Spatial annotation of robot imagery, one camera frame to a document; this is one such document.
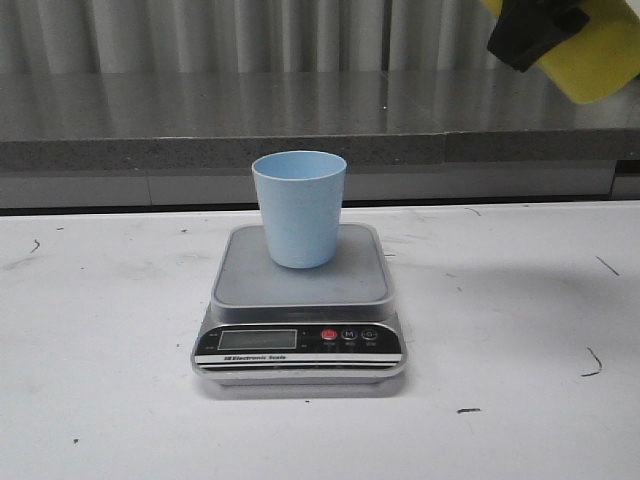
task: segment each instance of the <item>electronic scale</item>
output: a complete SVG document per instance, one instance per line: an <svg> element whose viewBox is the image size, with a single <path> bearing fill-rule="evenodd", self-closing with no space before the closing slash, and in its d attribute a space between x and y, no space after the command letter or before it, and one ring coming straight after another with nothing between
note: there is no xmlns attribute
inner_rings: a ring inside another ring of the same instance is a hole
<svg viewBox="0 0 640 480"><path fill-rule="evenodd" d="M191 360L223 385L347 384L393 377L406 357L372 227L341 224L329 263L291 269L251 225L229 237Z"/></svg>

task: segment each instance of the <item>button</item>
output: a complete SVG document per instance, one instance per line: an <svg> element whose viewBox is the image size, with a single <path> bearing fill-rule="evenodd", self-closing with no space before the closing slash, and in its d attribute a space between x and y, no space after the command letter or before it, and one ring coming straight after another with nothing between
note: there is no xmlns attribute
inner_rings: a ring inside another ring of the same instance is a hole
<svg viewBox="0 0 640 480"><path fill-rule="evenodd" d="M362 335L362 338L369 341L378 338L378 332L376 332L373 328L365 328L360 335Z"/></svg>
<svg viewBox="0 0 640 480"><path fill-rule="evenodd" d="M336 332L333 328L325 328L320 336L323 340L335 340L338 336L338 332Z"/></svg>
<svg viewBox="0 0 640 480"><path fill-rule="evenodd" d="M353 328L345 328L340 333L340 336L344 340L355 340L356 338L358 338L358 332L356 330L354 330Z"/></svg>

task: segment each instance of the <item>gray curtain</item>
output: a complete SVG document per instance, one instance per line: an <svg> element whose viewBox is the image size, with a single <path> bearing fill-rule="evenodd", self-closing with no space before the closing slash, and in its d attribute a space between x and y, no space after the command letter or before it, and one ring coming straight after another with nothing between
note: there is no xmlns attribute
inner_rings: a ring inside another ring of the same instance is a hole
<svg viewBox="0 0 640 480"><path fill-rule="evenodd" d="M479 0L0 0L0 73L494 68Z"/></svg>

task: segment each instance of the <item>lcd display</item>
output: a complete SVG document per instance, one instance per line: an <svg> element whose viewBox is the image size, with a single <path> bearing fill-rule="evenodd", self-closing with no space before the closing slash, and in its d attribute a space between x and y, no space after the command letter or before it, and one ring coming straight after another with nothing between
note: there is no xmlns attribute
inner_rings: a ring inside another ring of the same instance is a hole
<svg viewBox="0 0 640 480"><path fill-rule="evenodd" d="M218 350L296 348L296 330L225 330Z"/></svg>

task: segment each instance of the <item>plastic cup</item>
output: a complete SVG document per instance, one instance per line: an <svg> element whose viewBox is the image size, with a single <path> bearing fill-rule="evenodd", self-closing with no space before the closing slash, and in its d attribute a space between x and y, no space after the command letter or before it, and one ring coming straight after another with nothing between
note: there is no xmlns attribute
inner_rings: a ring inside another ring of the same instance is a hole
<svg viewBox="0 0 640 480"><path fill-rule="evenodd" d="M336 252L347 162L332 153L280 152L252 165L269 255L313 268Z"/></svg>

